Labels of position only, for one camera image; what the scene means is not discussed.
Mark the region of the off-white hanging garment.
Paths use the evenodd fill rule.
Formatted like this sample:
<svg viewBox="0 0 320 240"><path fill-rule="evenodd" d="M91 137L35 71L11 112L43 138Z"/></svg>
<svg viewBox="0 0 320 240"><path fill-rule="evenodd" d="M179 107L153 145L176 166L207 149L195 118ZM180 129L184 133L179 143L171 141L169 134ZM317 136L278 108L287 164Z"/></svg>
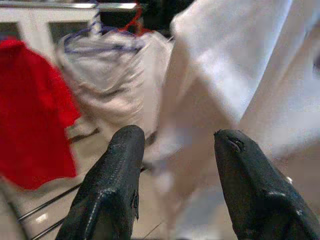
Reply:
<svg viewBox="0 0 320 240"><path fill-rule="evenodd" d="M65 52L64 38L56 48L56 61L81 112L110 140L127 125L137 125L146 137L158 125L159 104L173 44L158 32L142 36L108 32L80 36L73 50L93 47L99 39L130 46L143 43L138 52Z"/></svg>

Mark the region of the white glass-door cabinet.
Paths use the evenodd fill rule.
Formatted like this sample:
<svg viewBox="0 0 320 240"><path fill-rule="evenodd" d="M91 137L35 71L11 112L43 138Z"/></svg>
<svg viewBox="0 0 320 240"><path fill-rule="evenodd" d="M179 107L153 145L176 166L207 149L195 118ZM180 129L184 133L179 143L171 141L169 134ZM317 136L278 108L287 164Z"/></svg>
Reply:
<svg viewBox="0 0 320 240"><path fill-rule="evenodd" d="M59 40L92 23L94 9L0 8L0 35L16 35L52 63Z"/></svg>

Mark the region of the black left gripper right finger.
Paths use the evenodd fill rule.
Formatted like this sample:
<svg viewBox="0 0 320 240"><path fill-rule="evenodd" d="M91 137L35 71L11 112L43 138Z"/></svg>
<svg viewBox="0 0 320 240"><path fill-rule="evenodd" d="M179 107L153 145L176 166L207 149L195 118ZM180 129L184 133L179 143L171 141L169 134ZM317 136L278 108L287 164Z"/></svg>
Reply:
<svg viewBox="0 0 320 240"><path fill-rule="evenodd" d="M254 140L220 129L214 153L238 240L320 240L316 215Z"/></svg>

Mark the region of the white t-shirt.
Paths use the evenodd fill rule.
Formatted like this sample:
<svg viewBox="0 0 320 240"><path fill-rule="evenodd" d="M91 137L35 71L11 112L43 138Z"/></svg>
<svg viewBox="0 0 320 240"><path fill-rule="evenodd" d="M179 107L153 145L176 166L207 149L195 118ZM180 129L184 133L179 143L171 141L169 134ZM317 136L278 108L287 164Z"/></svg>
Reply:
<svg viewBox="0 0 320 240"><path fill-rule="evenodd" d="M170 25L154 167L165 240L236 240L214 132L253 139L320 219L320 0L195 0Z"/></svg>

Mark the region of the purple clothes hanger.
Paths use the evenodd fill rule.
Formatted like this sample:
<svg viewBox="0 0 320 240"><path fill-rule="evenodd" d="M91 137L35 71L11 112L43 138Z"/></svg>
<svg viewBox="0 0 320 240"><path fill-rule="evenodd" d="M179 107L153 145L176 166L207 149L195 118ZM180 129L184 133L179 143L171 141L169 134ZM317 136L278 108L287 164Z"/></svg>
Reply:
<svg viewBox="0 0 320 240"><path fill-rule="evenodd" d="M131 32L119 32L119 28L116 27L111 27L111 26L106 26L104 25L102 22L97 21L96 18L98 18L101 13L103 11L98 10L97 14L93 17L93 22L91 23L91 25L89 25L89 27L82 29L76 33L73 34L69 34L64 38L64 50L67 53L90 53L90 52L108 52L108 51L120 51L120 52L138 52L140 51L143 47L144 44L143 43L139 43L137 40L133 41L132 45L124 45L124 44L120 44L120 43L116 43L116 42L102 42L100 39L94 43L93 47L82 47L79 50L74 50L71 49L70 44L73 43L75 40L79 40L80 36L84 33L89 33L93 27L96 24L100 24L100 33L104 33L104 32L117 32L120 33L122 35L128 35L128 36L134 36L133 33Z"/></svg>

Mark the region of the red t-shirt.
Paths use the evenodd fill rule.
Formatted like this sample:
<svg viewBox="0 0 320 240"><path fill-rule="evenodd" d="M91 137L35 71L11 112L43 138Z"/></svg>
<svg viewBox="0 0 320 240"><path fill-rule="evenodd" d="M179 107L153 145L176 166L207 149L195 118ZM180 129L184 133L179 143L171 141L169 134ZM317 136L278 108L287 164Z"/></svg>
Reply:
<svg viewBox="0 0 320 240"><path fill-rule="evenodd" d="M21 40L0 40L0 176L25 190L75 177L66 128L79 117L53 64Z"/></svg>

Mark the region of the black clothes rack frame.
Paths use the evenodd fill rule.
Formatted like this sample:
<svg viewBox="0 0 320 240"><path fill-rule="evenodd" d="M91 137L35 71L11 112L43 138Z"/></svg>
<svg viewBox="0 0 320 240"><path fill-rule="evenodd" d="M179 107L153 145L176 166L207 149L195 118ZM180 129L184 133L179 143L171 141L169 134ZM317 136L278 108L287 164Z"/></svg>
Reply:
<svg viewBox="0 0 320 240"><path fill-rule="evenodd" d="M20 219L4 239L54 240L85 175L105 152L107 145L100 132L74 139L71 149L77 166L76 177L53 180L34 191L15 192L14 203L20 211ZM155 201L151 173L142 167L139 178L139 219L133 225L133 239L158 237L157 230L162 225L162 219Z"/></svg>

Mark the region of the red clothes hanger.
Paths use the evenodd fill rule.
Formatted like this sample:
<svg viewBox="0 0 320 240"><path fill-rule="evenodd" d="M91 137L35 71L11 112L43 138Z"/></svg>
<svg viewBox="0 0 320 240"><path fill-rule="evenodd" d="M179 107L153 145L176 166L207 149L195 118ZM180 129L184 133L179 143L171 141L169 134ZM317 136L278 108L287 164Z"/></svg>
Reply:
<svg viewBox="0 0 320 240"><path fill-rule="evenodd" d="M136 13L135 16L131 19L129 23L127 23L124 27L119 28L119 32L128 32L130 27L135 27L135 35L137 36L142 36L146 33L152 33L153 30L145 28L144 24L140 21L142 14L143 14L143 9L140 4L140 0L135 0L135 8L136 8Z"/></svg>

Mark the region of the silver clothes rack rail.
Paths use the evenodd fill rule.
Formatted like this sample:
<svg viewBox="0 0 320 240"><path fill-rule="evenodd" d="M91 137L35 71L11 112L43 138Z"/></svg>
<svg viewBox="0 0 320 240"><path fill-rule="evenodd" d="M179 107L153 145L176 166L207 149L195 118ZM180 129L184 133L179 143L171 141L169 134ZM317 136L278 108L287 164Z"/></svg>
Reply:
<svg viewBox="0 0 320 240"><path fill-rule="evenodd" d="M38 1L0 1L0 8L33 8L33 9L70 9L100 10L103 12L130 12L137 8L136 3L59 3Z"/></svg>

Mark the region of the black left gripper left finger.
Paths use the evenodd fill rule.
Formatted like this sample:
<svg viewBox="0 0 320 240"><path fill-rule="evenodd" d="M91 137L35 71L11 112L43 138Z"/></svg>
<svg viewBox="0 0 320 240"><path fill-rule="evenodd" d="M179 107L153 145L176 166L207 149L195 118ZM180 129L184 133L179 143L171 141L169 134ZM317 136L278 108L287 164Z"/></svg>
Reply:
<svg viewBox="0 0 320 240"><path fill-rule="evenodd" d="M144 148L144 131L136 125L112 136L85 175L56 240L131 240Z"/></svg>

